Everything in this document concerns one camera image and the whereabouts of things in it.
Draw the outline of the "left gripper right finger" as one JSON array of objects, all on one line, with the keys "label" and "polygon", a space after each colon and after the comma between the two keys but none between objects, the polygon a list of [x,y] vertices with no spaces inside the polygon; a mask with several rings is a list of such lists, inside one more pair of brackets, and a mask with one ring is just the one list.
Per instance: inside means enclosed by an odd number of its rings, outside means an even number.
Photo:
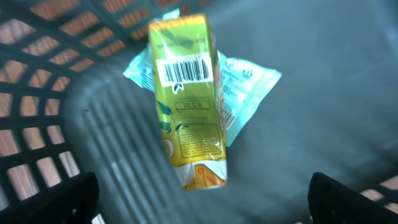
[{"label": "left gripper right finger", "polygon": [[396,213],[321,172],[312,175],[307,200],[316,224],[397,223]]}]

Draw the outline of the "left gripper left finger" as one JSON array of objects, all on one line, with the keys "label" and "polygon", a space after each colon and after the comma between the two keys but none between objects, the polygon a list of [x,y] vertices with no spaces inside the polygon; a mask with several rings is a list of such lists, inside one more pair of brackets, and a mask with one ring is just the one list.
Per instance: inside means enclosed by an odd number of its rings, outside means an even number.
[{"label": "left gripper left finger", "polygon": [[45,195],[33,196],[15,208],[1,212],[1,223],[91,223],[100,188],[93,172],[78,174]]}]

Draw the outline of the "light blue plastic packet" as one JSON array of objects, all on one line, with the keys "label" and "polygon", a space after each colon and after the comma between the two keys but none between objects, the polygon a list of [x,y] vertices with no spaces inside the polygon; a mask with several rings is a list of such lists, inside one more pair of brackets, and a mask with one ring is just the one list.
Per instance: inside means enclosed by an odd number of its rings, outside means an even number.
[{"label": "light blue plastic packet", "polygon": [[[282,74],[222,52],[218,58],[223,78],[226,145],[230,146]],[[123,75],[141,88],[155,91],[149,46],[133,58]]]}]

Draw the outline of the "green yellow drink carton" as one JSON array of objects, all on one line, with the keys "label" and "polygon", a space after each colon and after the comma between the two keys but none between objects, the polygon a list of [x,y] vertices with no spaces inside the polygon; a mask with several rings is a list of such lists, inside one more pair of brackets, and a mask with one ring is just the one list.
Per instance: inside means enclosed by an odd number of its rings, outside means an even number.
[{"label": "green yellow drink carton", "polygon": [[208,19],[152,21],[148,36],[162,141],[182,187],[226,185],[223,79]]}]

